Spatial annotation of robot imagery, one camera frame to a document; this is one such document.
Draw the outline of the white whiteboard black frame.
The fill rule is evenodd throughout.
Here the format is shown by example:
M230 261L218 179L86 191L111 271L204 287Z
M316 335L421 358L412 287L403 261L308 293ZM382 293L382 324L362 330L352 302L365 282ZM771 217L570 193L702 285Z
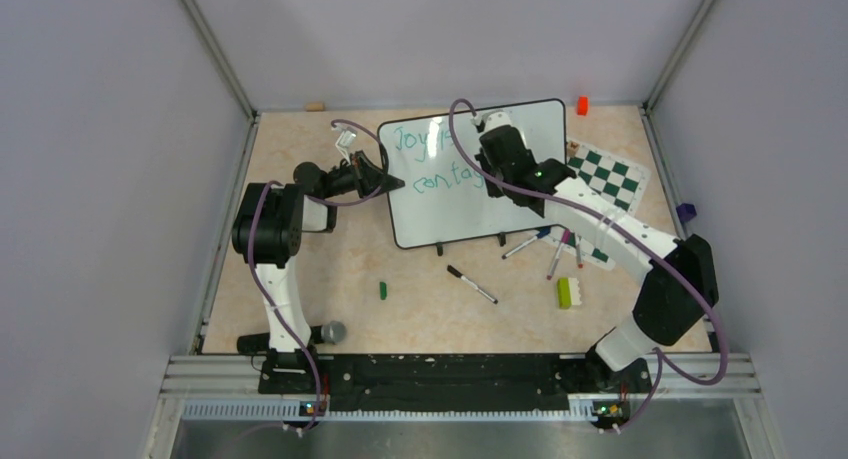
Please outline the white whiteboard black frame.
M382 123L378 136L390 175L403 181L389 193L394 239L410 249L546 226L542 217L507 197L489 197L484 179L466 159L480 149L471 113Z

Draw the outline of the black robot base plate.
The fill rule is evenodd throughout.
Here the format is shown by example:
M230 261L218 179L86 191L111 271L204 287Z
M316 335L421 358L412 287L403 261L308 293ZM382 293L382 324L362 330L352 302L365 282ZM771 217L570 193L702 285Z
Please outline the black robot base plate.
M261 394L327 397L338 412L531 412L565 410L579 394L620 398L650 390L645 360L619 372L581 355L337 354L304 373L272 369L266 358Z

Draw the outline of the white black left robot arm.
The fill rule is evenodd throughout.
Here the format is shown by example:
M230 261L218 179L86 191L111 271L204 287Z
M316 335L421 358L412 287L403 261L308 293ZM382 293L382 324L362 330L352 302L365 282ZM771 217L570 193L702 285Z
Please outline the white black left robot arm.
M355 192L361 201L403 187L389 172L386 150L373 163L362 151L328 171L312 162L299 164L292 182L248 184L231 230L234 251L248 265L257 284L269 323L266 333L243 335L236 342L241 355L264 355L272 369L297 392L319 383L320 365L314 344L335 343L346 332L338 322L307 323L297 281L297 260L306 233L330 233L337 222L336 197Z

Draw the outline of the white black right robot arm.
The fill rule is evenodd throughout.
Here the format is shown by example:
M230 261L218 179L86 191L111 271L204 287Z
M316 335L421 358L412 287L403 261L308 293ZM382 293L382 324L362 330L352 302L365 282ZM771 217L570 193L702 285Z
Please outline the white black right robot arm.
M612 391L627 367L660 346L676 344L717 302L711 248L698 236L657 230L604 199L557 159L537 161L504 111L473 114L480 150L475 159L491 197L565 227L588 240L640 285L631 313L588 353L589 383Z

